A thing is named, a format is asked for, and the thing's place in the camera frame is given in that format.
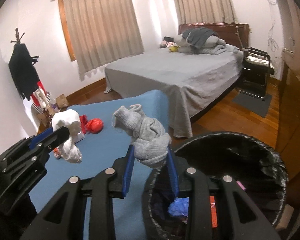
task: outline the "blue table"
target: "blue table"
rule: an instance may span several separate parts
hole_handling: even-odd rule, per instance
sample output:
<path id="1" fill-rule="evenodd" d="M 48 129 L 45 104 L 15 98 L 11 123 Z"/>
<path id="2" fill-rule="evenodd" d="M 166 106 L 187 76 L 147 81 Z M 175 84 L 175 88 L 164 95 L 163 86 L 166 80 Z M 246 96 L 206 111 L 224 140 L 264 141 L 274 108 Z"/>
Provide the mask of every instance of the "blue table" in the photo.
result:
<path id="1" fill-rule="evenodd" d="M 152 90 L 133 98 L 95 103 L 86 106 L 71 106 L 88 120 L 100 118 L 104 128 L 99 134 L 86 134 L 77 143 L 82 153 L 82 163 L 71 164 L 55 159 L 53 153 L 46 163 L 48 174 L 30 192 L 31 200 L 39 212 L 60 187 L 71 177 L 81 179 L 94 177 L 100 171 L 111 167 L 116 158 L 126 155 L 130 137 L 111 126 L 112 114 L 120 107 L 141 104 L 145 114 L 158 119 L 168 130 L 168 98 L 161 91 Z M 114 224 L 117 240 L 146 240 L 143 225 L 141 195 L 151 169 L 135 160 L 130 191 L 125 199 L 114 199 Z M 90 199 L 88 199 L 84 238 L 88 239 Z"/>

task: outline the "black trash bag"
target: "black trash bag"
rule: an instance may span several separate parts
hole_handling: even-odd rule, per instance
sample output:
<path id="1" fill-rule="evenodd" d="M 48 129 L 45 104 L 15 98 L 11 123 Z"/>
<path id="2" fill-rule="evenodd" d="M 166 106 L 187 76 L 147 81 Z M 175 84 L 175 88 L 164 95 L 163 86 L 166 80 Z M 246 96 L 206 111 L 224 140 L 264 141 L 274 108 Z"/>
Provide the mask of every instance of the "black trash bag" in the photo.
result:
<path id="1" fill-rule="evenodd" d="M 254 137 L 234 132 L 213 132 L 189 138 L 173 149 L 191 167 L 209 177 L 230 175 L 275 227 L 285 200 L 287 170 L 280 155 Z M 148 239 L 184 239 L 186 224 L 169 215 L 174 201 L 168 170 L 152 171 L 143 193 L 143 217 Z"/>

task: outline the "wooden cabinet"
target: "wooden cabinet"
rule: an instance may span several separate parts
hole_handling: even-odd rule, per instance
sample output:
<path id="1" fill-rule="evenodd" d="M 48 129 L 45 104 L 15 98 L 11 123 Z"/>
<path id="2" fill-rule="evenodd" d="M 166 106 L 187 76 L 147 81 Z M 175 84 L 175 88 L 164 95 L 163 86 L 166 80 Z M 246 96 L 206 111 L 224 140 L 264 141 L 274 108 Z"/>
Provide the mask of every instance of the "wooden cabinet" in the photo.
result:
<path id="1" fill-rule="evenodd" d="M 283 77 L 279 86 L 280 117 L 276 150 L 289 174 L 288 203 L 300 207 L 300 9 L 287 0 L 293 23 L 294 53 L 284 50 Z"/>

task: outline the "orange label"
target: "orange label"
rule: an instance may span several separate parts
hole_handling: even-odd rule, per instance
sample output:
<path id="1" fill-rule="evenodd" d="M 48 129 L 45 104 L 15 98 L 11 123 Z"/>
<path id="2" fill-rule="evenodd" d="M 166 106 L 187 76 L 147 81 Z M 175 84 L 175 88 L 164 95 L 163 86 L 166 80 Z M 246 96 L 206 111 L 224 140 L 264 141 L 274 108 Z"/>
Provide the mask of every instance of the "orange label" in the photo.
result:
<path id="1" fill-rule="evenodd" d="M 217 209 L 216 209 L 216 202 L 214 196 L 210 196 L 210 206 L 211 206 L 211 221 L 212 227 L 218 227 L 218 219 L 217 219 Z"/>

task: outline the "grey sock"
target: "grey sock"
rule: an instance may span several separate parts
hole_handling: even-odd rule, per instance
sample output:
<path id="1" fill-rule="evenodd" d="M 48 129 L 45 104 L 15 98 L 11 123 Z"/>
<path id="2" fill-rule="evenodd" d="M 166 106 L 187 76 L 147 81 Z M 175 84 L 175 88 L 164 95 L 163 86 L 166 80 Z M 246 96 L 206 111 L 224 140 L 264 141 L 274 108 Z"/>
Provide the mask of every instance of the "grey sock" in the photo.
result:
<path id="1" fill-rule="evenodd" d="M 157 119 L 146 117 L 141 105 L 121 106 L 114 113 L 113 126 L 132 136 L 135 158 L 142 164 L 153 169 L 165 164 L 171 137 Z"/>

